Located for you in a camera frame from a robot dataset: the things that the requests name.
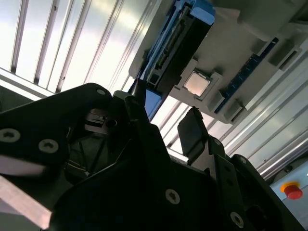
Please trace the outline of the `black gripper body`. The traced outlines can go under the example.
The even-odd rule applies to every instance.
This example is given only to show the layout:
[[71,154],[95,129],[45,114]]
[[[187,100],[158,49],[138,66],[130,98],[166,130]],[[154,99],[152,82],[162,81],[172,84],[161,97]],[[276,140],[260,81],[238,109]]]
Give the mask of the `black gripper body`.
[[217,141],[202,145],[205,170],[129,155],[69,189],[53,231],[238,231],[242,201],[234,166]]

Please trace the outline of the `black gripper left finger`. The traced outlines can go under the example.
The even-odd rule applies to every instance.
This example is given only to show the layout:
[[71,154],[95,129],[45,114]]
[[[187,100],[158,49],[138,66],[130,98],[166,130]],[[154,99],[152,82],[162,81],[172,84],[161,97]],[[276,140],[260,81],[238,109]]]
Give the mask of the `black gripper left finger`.
[[152,174],[169,174],[170,157],[147,117],[146,91],[143,80],[114,94],[88,83],[2,112],[1,174],[57,174],[70,158],[70,146],[94,133],[103,136],[103,150],[95,155],[90,174],[122,159]]

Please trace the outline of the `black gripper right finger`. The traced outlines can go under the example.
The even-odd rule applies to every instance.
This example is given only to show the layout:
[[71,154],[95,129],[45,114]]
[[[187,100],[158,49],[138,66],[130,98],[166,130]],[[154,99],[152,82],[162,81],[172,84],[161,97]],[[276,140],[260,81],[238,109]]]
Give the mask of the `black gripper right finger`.
[[302,225],[241,155],[228,156],[193,107],[178,125],[191,231],[301,231]]

